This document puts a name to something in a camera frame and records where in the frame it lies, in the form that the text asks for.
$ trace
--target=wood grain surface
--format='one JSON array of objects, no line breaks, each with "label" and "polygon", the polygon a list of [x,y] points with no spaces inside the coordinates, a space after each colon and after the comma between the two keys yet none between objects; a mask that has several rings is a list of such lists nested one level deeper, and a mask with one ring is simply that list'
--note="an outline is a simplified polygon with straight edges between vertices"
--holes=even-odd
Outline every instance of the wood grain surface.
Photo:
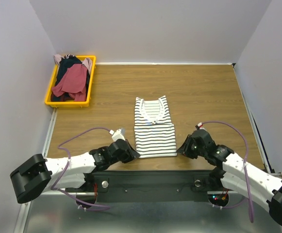
[{"label": "wood grain surface", "polygon": [[[246,136],[248,161],[264,168],[232,66],[97,66],[93,82],[89,107],[58,109],[48,157],[66,157],[66,152],[57,146],[96,126],[113,130],[125,128],[125,137],[135,147],[135,98],[156,100],[166,95],[177,147],[197,123],[221,120],[234,125]],[[244,142],[232,129],[220,124],[208,124],[205,128],[217,144],[226,145],[244,156]],[[106,131],[95,130],[65,146],[74,156],[110,143],[112,140]],[[213,166],[201,157],[192,160],[178,155],[116,163],[109,169],[179,170],[213,169]]]}]

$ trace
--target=yellow plastic bin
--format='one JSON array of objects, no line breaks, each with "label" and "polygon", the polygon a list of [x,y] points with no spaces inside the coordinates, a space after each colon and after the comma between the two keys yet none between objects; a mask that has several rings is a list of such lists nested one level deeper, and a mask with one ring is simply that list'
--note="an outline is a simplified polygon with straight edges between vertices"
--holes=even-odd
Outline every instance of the yellow plastic bin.
[{"label": "yellow plastic bin", "polygon": [[68,100],[68,101],[65,101],[65,102],[52,102],[50,100],[50,97],[51,97],[51,94],[52,94],[51,88],[55,85],[57,73],[58,73],[58,65],[55,65],[53,72],[52,72],[52,75],[51,75],[51,80],[50,80],[50,83],[49,83],[49,86],[48,86],[46,98],[45,98],[45,104],[46,105],[50,105],[53,108],[61,108],[61,107],[73,108],[73,107],[88,107],[89,106],[94,69],[95,69],[95,66],[96,66],[96,57],[95,56],[76,56],[76,57],[81,61],[83,61],[87,57],[89,57],[92,60],[92,70],[91,70],[91,75],[90,75],[88,95],[87,95],[86,101]]}]

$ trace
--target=maroon garment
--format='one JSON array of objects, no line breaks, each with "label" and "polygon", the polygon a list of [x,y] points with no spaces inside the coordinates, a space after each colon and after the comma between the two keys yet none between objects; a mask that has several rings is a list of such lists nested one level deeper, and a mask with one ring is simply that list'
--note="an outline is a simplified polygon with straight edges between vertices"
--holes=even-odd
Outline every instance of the maroon garment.
[{"label": "maroon garment", "polygon": [[86,101],[86,78],[87,68],[82,64],[74,64],[51,90],[56,97],[67,92],[74,101]]}]

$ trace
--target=white wall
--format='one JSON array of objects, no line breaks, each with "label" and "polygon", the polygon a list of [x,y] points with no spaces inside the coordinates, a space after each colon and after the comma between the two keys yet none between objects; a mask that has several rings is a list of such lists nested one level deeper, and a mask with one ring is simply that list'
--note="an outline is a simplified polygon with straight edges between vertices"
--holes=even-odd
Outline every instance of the white wall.
[{"label": "white wall", "polygon": [[282,172],[282,1],[273,0],[235,66],[276,172]]},{"label": "white wall", "polygon": [[271,0],[30,0],[58,53],[236,62]]},{"label": "white wall", "polygon": [[53,54],[30,3],[0,0],[0,233],[13,232],[19,211],[9,175],[45,140]]}]

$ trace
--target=striped shirt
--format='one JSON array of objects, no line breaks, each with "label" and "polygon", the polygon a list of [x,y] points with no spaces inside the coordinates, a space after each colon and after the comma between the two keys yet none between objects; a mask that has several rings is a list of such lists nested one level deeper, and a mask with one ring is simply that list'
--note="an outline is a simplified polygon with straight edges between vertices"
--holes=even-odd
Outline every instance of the striped shirt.
[{"label": "striped shirt", "polygon": [[175,129],[166,96],[135,100],[134,133],[140,158],[176,156]]}]

